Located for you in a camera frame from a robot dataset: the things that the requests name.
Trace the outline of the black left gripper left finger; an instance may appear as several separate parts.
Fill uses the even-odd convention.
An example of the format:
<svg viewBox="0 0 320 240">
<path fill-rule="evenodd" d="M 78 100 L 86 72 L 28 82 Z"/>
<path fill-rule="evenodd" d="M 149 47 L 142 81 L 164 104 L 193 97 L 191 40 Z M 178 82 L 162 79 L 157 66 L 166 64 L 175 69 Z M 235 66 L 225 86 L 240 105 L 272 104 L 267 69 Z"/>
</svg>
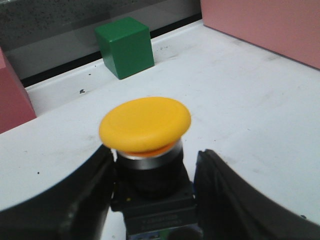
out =
<svg viewBox="0 0 320 240">
<path fill-rule="evenodd" d="M 115 181 L 114 156 L 100 146 L 68 177 L 0 212 L 2 240 L 99 240 Z"/>
</svg>

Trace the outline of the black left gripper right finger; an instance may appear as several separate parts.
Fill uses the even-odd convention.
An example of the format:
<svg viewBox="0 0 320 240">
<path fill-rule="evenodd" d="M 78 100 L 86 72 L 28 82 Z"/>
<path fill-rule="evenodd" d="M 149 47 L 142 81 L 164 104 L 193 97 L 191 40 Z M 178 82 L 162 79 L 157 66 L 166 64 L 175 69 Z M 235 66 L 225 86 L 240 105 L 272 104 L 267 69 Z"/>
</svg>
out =
<svg viewBox="0 0 320 240">
<path fill-rule="evenodd" d="M 205 240 L 318 240 L 319 225 L 275 203 L 213 150 L 199 151 L 194 176 Z"/>
</svg>

